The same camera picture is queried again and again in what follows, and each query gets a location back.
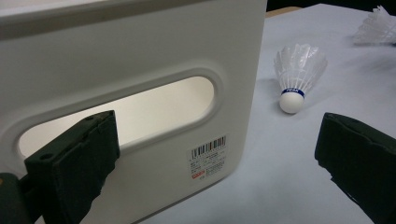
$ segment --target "white plastic box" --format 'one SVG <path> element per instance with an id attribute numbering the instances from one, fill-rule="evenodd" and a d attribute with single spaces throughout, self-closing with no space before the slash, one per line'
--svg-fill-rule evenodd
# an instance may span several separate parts
<path id="1" fill-rule="evenodd" d="M 265 6 L 130 0 L 1 8 L 0 172 L 25 175 L 20 138 L 38 124 L 202 77 L 213 85 L 208 107 L 124 141 L 83 223 L 136 222 L 218 182 L 243 153 Z"/>

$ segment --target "barcode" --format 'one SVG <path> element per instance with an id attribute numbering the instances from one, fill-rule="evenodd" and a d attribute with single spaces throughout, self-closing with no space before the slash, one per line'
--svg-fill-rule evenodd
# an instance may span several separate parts
<path id="1" fill-rule="evenodd" d="M 209 143 L 203 144 L 200 147 L 193 149 L 191 151 L 192 159 L 194 160 L 195 158 L 197 158 L 203 154 L 206 154 L 207 152 L 211 152 L 211 151 L 214 151 L 220 147 L 224 147 L 225 143 L 226 143 L 226 136 L 222 136 L 222 137 L 220 137 L 216 140 L 213 140 Z"/>

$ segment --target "white table surface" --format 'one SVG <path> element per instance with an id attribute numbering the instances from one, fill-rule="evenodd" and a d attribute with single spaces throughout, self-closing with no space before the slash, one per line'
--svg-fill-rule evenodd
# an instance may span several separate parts
<path id="1" fill-rule="evenodd" d="M 368 224 L 363 211 L 314 159 L 325 112 L 396 137 L 396 48 L 356 47 L 368 12 L 317 5 L 265 20 L 262 56 L 243 159 L 234 173 L 144 224 Z M 286 45 L 320 47 L 329 65 L 293 116 L 278 107 L 273 59 Z"/>

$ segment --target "barcode label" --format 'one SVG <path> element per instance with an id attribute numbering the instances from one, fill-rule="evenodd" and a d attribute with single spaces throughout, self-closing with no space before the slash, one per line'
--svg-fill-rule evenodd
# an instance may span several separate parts
<path id="1" fill-rule="evenodd" d="M 218 138 L 210 143 L 201 145 L 200 147 L 194 149 L 191 152 L 192 159 L 194 160 L 203 154 L 209 153 L 213 150 L 217 150 L 219 147 L 225 147 L 226 140 L 226 136 L 222 136 L 221 138 Z"/>
<path id="2" fill-rule="evenodd" d="M 203 180 L 220 172 L 226 161 L 227 136 L 188 151 L 192 180 Z"/>

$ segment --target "oval handle cutout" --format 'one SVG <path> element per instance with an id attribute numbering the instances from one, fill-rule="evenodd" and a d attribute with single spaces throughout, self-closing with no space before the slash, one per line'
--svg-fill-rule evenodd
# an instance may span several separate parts
<path id="1" fill-rule="evenodd" d="M 201 118 L 213 98 L 211 81 L 205 77 L 189 77 L 38 124 L 21 136 L 20 151 L 29 157 L 79 120 L 106 110 L 116 111 L 119 143 L 123 145 Z"/>

